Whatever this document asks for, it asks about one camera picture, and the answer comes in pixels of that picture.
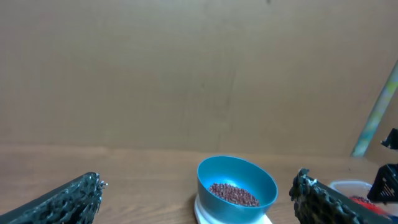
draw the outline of pile of beans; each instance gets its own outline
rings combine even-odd
[[[217,197],[236,205],[243,205],[247,207],[260,206],[259,201],[247,190],[240,189],[239,187],[234,187],[229,184],[214,183],[212,186],[210,186],[209,191],[215,194]]]

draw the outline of beige wall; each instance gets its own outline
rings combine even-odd
[[[349,155],[396,0],[0,1],[0,142]]]
[[[380,121],[379,127],[369,144],[365,157],[383,166],[388,163],[398,163],[398,151],[386,148],[381,144],[391,132],[392,128],[398,128],[398,91],[394,93],[383,118]]]

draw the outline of table surface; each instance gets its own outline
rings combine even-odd
[[[195,223],[197,165],[212,153],[103,147],[0,145],[0,214],[88,171],[109,183],[95,218],[100,223]],[[233,154],[268,171],[279,197],[273,223],[298,223],[289,189],[301,167],[328,184],[338,179],[373,182],[377,165],[350,157]]]

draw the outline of kitchen scale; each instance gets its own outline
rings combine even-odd
[[[202,207],[199,199],[199,195],[197,195],[195,199],[195,206],[193,208],[195,211],[195,216],[197,217],[198,224],[226,224],[218,221],[214,217],[212,217],[206,210]],[[272,224],[266,214],[264,214],[260,219],[254,221],[252,223],[246,224]]]

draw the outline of bowl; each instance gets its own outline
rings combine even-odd
[[[245,189],[258,199],[260,206],[245,207],[227,202],[208,190],[214,183]],[[220,222],[252,223],[276,201],[278,187],[266,171],[251,162],[233,156],[213,156],[198,166],[198,195],[202,207]]]

